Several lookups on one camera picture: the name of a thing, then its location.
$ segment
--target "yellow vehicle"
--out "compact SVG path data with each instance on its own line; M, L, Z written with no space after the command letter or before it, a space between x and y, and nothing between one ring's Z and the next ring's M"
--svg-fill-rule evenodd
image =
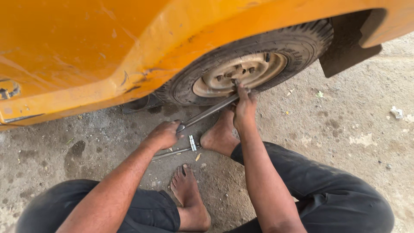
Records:
M413 0L3 1L0 130L151 97L211 105L232 79L263 91L318 58L330 77L413 15Z

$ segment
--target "black tire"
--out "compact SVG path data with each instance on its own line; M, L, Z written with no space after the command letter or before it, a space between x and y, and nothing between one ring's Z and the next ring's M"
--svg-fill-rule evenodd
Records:
M333 39L333 28L329 19L273 30L231 42L204 54L177 73L156 90L165 102L180 105L213 105L225 97L206 98L193 93L194 82L212 68L231 59L253 54L273 52L286 56L285 69L271 80L255 88L262 92L272 88L318 59Z

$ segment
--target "foot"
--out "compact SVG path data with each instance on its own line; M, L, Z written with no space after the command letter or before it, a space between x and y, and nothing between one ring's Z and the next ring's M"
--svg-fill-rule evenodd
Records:
M197 181L190 166L184 164L176 170L171 182L171 190L183 205L182 208L178 207L181 220L178 231L207 231L210 228L211 218L201 200Z
M240 143L240 140L232 134L233 118L234 112L229 109L224 110L213 128L201 136L201 146L206 150L230 157L234 148Z

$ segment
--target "dirty ground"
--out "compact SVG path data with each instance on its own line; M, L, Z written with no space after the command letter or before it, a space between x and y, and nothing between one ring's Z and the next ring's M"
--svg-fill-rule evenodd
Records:
M315 62L261 93L256 120L263 140L366 180L389 200L393 232L406 233L414 229L414 34L383 46L380 55L330 79ZM319 91L322 98L315 96ZM403 119L389 112L392 106L403 110ZM165 105L122 115L121 107L111 107L0 132L0 232L14 231L34 196L64 180L102 179L159 122L188 119L204 109ZM184 133L197 141L217 117ZM181 139L174 150L187 146ZM209 232L255 216L243 167L217 153L199 150L152 162L140 187L172 195L171 176L183 163L195 169L212 216Z

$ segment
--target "wheel hub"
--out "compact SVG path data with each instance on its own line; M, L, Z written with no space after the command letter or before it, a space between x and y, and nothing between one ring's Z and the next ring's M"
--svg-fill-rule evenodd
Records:
M193 85L193 92L201 97L222 97L234 92L234 81L255 88L278 75L287 59L279 53L257 53L242 56L204 74Z

